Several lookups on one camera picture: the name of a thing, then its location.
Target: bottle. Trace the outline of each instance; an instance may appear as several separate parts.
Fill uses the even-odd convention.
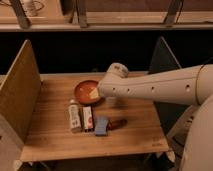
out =
[[[23,3],[26,15],[28,17],[34,17],[37,15],[36,7],[33,0],[23,0]]]
[[[75,100],[70,100],[69,105],[69,116],[70,116],[70,129],[73,133],[81,132],[81,118],[80,118],[80,110],[78,104]]]

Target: wooden tabletop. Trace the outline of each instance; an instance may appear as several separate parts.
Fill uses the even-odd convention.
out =
[[[100,80],[102,75],[49,77],[43,80],[32,115],[31,127],[21,160],[46,161],[86,157],[141,154],[168,150],[159,118],[151,101],[117,99],[115,106],[106,100],[93,106],[94,118],[125,118],[127,125],[96,137],[94,132],[72,133],[68,106],[75,86],[84,80]]]

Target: wooden brush handle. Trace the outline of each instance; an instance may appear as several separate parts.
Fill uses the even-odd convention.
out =
[[[107,129],[108,130],[114,130],[114,129],[120,128],[120,127],[122,127],[122,126],[124,126],[126,124],[127,124],[127,120],[126,119],[111,121],[111,122],[108,123]]]

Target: bottle cap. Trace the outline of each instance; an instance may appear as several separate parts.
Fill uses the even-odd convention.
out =
[[[70,100],[70,104],[76,103],[76,101],[74,99]]]

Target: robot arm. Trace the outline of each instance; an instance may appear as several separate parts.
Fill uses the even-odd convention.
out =
[[[201,105],[187,137],[181,171],[213,170],[213,65],[196,66],[127,78],[128,69],[112,64],[99,82],[102,97],[136,97],[154,101]]]
[[[134,97],[186,105],[202,104],[212,93],[213,65],[196,66],[128,78],[128,69],[113,63],[99,82],[102,97]]]

